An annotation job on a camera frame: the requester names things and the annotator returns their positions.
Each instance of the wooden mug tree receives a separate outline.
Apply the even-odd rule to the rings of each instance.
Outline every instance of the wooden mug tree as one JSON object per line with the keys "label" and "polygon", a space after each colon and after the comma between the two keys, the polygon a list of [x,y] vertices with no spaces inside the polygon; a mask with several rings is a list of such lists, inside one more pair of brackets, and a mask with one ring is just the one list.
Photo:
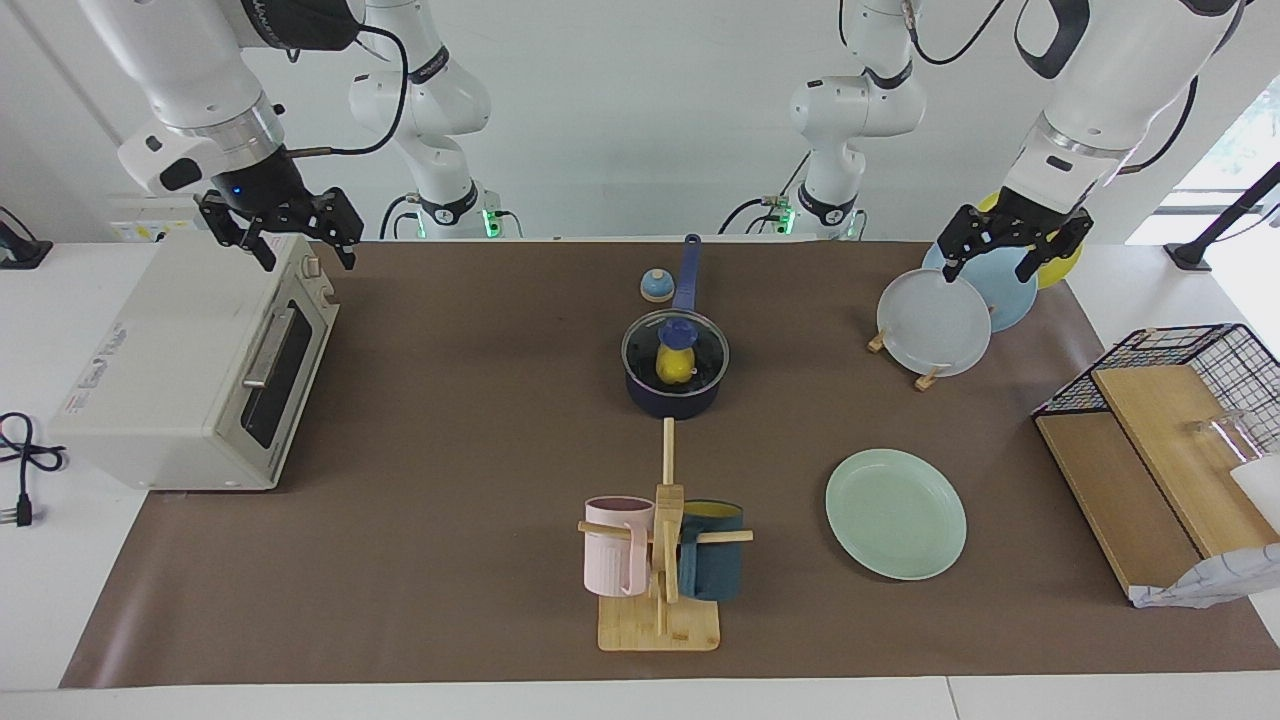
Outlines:
{"label": "wooden mug tree", "polygon": [[[596,643],[604,651],[707,652],[719,647],[719,605],[680,597],[676,548],[685,515],[685,486],[676,484],[676,420],[662,421],[662,484],[657,488],[649,536],[649,592],[636,597],[600,597]],[[626,528],[581,521],[579,532],[617,538]],[[751,530],[701,533],[698,543],[749,542]]]}

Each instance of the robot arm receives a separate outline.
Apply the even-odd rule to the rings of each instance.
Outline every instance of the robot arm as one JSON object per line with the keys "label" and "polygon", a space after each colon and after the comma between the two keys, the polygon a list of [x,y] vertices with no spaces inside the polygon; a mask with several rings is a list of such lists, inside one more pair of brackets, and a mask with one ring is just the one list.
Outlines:
{"label": "robot arm", "polygon": [[1024,282],[1041,264],[1071,256],[1093,224],[1084,200],[1116,177],[1244,9],[1244,0],[1047,1],[1057,24],[1048,47],[1036,54],[1024,46],[1027,5],[1018,40],[1028,65],[1055,81],[1053,97],[1027,135],[996,206],[960,208],[938,237],[948,281],[996,247],[1029,249],[1018,268]]}
{"label": "robot arm", "polygon": [[[923,0],[906,0],[919,9]],[[791,122],[813,146],[809,172],[794,191],[795,232],[845,233],[867,159],[858,137],[892,137],[924,118],[924,88],[911,74],[904,0],[860,0],[849,13],[849,47],[863,65],[855,77],[823,77],[791,96]]]}
{"label": "robot arm", "polygon": [[[484,188],[471,177],[466,155],[449,136],[479,132],[489,122],[489,94],[452,60],[431,20],[426,0],[367,0],[367,22],[399,36],[410,59],[404,119],[392,143],[417,186],[419,219],[430,238],[484,237]],[[375,38],[380,54],[397,49]],[[360,76],[351,85],[351,111],[370,129],[394,117],[399,73]]]}
{"label": "robot arm", "polygon": [[[302,232],[334,246],[343,265],[364,224],[340,188],[312,195],[284,147],[284,132],[241,47],[340,50],[361,31],[362,0],[79,0],[155,118],[119,149],[154,193],[209,179],[198,201],[221,245],[275,258],[261,232]],[[242,228],[234,217],[248,220]]]}

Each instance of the mint green plate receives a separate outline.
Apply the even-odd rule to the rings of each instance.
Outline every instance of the mint green plate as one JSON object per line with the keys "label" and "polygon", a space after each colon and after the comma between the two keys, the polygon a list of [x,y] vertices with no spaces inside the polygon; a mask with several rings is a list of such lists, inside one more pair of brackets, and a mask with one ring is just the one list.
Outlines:
{"label": "mint green plate", "polygon": [[899,450],[864,450],[827,483],[827,521],[854,560],[896,580],[932,578],[960,557],[964,505],[942,473]]}

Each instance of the black wire rack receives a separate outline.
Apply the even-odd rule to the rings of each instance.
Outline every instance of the black wire rack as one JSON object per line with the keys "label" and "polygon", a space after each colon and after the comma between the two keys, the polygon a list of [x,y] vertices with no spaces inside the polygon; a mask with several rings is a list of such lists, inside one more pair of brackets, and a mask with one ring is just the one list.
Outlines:
{"label": "black wire rack", "polygon": [[1280,363],[1239,323],[1134,331],[1034,415],[1108,413],[1093,373],[1152,365],[1190,365],[1224,410],[1244,413],[1244,427],[1263,450],[1280,452]]}

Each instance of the blue handle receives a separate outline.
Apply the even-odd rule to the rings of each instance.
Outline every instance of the blue handle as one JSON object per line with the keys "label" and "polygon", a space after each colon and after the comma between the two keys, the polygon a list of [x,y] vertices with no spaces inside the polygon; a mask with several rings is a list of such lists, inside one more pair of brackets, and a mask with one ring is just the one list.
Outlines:
{"label": "blue handle", "polygon": [[685,259],[680,263],[676,300],[671,304],[677,310],[694,310],[694,297],[698,295],[698,258],[701,255],[701,249],[703,238],[696,234],[685,236]]}

